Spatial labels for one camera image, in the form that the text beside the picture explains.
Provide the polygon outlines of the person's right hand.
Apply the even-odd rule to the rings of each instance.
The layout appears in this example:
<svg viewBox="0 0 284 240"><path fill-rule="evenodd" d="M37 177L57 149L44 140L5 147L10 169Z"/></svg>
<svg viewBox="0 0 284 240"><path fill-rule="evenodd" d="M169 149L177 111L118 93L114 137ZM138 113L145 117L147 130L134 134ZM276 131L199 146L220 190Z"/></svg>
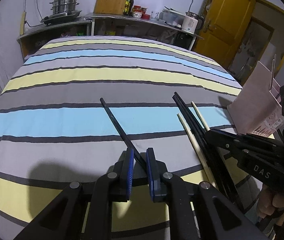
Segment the person's right hand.
<svg viewBox="0 0 284 240"><path fill-rule="evenodd" d="M265 218L271 216L276 209L284 208L284 195L275 194L266 185L262 186L262 190L259 194L258 204L256 212L259 217ZM284 223L284 213L277 221L277 225L282 226Z"/></svg>

